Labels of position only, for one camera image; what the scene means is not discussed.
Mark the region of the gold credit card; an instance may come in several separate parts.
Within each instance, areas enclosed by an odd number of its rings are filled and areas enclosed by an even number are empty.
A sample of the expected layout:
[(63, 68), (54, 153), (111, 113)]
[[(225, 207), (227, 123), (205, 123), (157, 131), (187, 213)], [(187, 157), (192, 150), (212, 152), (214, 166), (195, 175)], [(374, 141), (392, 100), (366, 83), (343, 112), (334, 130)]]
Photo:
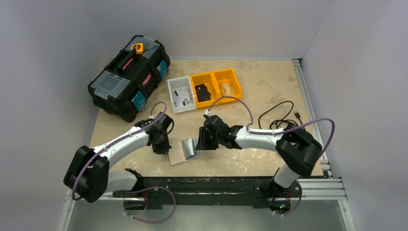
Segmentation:
[(223, 83), (220, 85), (220, 90), (225, 91), (227, 96), (231, 96), (231, 87), (229, 83)]

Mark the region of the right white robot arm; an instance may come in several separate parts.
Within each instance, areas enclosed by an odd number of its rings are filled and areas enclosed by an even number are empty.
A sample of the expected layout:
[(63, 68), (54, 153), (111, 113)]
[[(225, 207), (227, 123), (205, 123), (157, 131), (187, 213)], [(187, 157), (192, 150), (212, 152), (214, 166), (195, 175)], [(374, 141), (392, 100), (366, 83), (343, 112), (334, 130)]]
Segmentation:
[(284, 165), (273, 177), (272, 185), (289, 188), (300, 177), (310, 176), (322, 154), (322, 145), (306, 130), (289, 124), (281, 129), (250, 129), (229, 126), (219, 116), (205, 116), (199, 128), (197, 151), (227, 149), (262, 149), (277, 152)]

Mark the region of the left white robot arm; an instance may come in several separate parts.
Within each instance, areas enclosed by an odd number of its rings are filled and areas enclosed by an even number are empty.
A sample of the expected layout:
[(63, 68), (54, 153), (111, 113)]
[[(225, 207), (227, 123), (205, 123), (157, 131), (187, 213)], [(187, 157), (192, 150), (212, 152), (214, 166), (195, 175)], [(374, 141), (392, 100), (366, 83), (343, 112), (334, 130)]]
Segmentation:
[(168, 135), (174, 120), (159, 113), (155, 118), (137, 122), (119, 137), (99, 146), (79, 147), (64, 176), (63, 183), (72, 191), (73, 200), (97, 201), (103, 194), (131, 191), (138, 181), (133, 170), (111, 172), (118, 161), (132, 152), (150, 146), (154, 154), (168, 154)]

